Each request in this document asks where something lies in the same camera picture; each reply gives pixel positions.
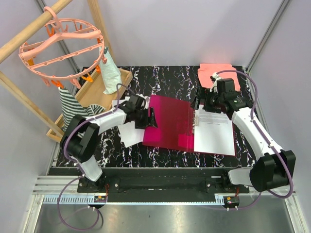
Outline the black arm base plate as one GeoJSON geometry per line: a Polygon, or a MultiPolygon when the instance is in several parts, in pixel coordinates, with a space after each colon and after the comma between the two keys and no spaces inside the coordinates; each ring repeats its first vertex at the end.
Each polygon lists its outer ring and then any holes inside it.
{"type": "Polygon", "coordinates": [[[248,194],[230,184],[227,168],[104,168],[98,181],[79,181],[79,193],[108,193],[108,203],[217,203],[217,195],[248,194]]]}

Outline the white form paper sheet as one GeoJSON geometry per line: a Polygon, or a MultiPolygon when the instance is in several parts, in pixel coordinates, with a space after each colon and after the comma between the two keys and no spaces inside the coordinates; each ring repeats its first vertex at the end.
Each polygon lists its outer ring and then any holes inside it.
{"type": "MultiPolygon", "coordinates": [[[[142,95],[139,95],[141,97],[144,97],[146,99],[146,107],[149,107],[149,97],[145,97],[142,95]]],[[[121,110],[121,103],[129,100],[130,97],[126,97],[124,100],[114,100],[112,101],[113,104],[113,110],[117,110],[117,112],[125,113],[123,110],[121,110]]],[[[126,147],[130,147],[132,145],[138,144],[143,141],[144,131],[145,129],[136,129],[135,128],[135,122],[128,122],[128,123],[122,123],[118,125],[119,132],[121,134],[121,142],[124,143],[126,147]]]]}

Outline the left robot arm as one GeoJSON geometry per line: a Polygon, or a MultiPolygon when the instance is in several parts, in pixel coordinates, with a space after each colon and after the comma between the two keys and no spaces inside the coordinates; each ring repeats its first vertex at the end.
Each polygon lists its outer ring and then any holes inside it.
{"type": "Polygon", "coordinates": [[[100,192],[105,186],[105,180],[101,178],[103,171],[94,157],[98,135],[129,122],[135,123],[135,129],[157,128],[154,107],[150,107],[149,102],[149,97],[132,94],[127,100],[117,100],[109,111],[72,118],[60,146],[65,157],[88,179],[87,185],[92,191],[100,192]]]}

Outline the white printed paper sheet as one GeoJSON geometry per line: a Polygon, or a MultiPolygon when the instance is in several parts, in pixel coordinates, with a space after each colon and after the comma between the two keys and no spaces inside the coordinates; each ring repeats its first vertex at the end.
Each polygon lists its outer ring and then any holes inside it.
{"type": "Polygon", "coordinates": [[[194,132],[194,151],[235,156],[233,124],[224,113],[198,109],[199,126],[194,132]]]}

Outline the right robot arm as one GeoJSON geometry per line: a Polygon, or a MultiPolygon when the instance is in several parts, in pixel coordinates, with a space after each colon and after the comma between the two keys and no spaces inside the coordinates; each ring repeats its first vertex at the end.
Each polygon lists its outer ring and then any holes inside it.
{"type": "Polygon", "coordinates": [[[254,113],[254,105],[235,90],[233,79],[216,79],[212,88],[199,87],[192,102],[195,110],[224,113],[243,133],[249,143],[256,162],[252,167],[229,170],[221,179],[221,188],[232,192],[238,185],[253,187],[258,192],[289,186],[288,198],[294,191],[293,174],[296,156],[284,150],[268,134],[254,113]]]}

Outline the red plastic clip folder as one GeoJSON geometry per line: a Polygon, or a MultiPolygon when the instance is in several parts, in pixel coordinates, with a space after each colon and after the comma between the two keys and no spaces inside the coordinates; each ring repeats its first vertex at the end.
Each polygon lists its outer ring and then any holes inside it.
{"type": "Polygon", "coordinates": [[[143,145],[185,152],[194,151],[192,124],[194,109],[190,103],[169,97],[152,95],[150,107],[154,107],[158,127],[144,131],[143,145]]]}

